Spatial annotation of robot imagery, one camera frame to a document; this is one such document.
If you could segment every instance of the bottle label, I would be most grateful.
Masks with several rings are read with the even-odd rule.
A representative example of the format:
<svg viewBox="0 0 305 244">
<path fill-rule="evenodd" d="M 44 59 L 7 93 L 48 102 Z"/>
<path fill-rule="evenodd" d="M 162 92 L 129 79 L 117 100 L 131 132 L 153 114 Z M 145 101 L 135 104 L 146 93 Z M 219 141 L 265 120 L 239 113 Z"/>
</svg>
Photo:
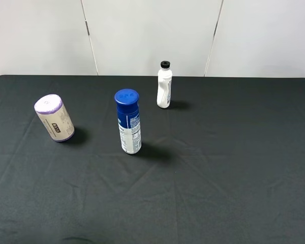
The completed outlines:
<svg viewBox="0 0 305 244">
<path fill-rule="evenodd" d="M 171 87 L 172 87 L 172 80 L 168 83 L 168 95 L 167 95 L 167 104 L 171 101 Z"/>
<path fill-rule="evenodd" d="M 135 154 L 141 148 L 139 110 L 131 115 L 117 114 L 122 149 L 128 154 Z"/>
<path fill-rule="evenodd" d="M 62 107 L 53 114 L 36 113 L 52 139 L 55 141 L 66 140 L 75 132 L 75 128 L 63 104 Z"/>
</svg>

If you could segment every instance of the black table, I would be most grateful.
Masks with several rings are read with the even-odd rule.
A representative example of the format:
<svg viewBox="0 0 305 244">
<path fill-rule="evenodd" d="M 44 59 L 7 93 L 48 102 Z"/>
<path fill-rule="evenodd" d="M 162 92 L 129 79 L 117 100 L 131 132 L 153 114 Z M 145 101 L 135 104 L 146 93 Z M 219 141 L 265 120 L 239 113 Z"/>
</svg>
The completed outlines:
<svg viewBox="0 0 305 244">
<path fill-rule="evenodd" d="M 142 148 L 113 95 L 140 94 Z M 76 127 L 34 112 L 59 94 Z M 305 79 L 0 76 L 0 244 L 305 244 Z"/>
</svg>

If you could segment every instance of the white plastic bottle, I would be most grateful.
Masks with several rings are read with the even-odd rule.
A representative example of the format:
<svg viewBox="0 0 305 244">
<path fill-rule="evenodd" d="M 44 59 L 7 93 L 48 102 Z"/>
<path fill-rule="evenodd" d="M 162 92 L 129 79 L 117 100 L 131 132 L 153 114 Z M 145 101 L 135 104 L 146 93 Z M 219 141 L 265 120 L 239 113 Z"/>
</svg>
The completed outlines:
<svg viewBox="0 0 305 244">
<path fill-rule="evenodd" d="M 158 72 L 157 105 L 161 108 L 167 108 L 171 101 L 171 86 L 173 73 L 169 69 L 169 67 L 169 61 L 162 61 L 161 69 Z"/>
</svg>

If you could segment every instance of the cylindrical container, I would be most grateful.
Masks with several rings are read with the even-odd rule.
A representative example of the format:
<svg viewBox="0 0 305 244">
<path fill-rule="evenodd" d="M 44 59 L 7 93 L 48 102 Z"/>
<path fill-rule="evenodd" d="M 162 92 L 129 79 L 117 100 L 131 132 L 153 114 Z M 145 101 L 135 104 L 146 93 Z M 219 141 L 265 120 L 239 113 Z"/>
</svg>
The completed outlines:
<svg viewBox="0 0 305 244">
<path fill-rule="evenodd" d="M 128 154 L 135 154 L 141 148 L 139 94 L 132 89 L 122 89 L 114 99 L 122 149 Z"/>
<path fill-rule="evenodd" d="M 161 108 L 167 108 L 171 101 L 173 73 L 169 69 L 170 65 L 169 61 L 162 61 L 161 69 L 158 72 L 157 105 Z"/>
<path fill-rule="evenodd" d="M 42 97 L 34 109 L 54 141 L 66 141 L 75 133 L 69 114 L 58 95 Z"/>
</svg>

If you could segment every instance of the white wall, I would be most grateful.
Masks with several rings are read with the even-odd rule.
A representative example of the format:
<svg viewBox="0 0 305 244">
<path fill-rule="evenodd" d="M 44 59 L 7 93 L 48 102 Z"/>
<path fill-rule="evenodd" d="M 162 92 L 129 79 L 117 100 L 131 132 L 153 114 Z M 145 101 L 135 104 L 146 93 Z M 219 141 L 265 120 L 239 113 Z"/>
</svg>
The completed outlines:
<svg viewBox="0 0 305 244">
<path fill-rule="evenodd" d="M 80 0 L 0 0 L 0 75 L 96 75 Z"/>
<path fill-rule="evenodd" d="M 305 77 L 305 0 L 224 0 L 211 51 L 221 1 L 0 0 L 0 75 Z"/>
<path fill-rule="evenodd" d="M 305 0 L 224 0 L 206 76 L 305 77 Z"/>
<path fill-rule="evenodd" d="M 221 0 L 83 0 L 100 75 L 203 76 Z"/>
</svg>

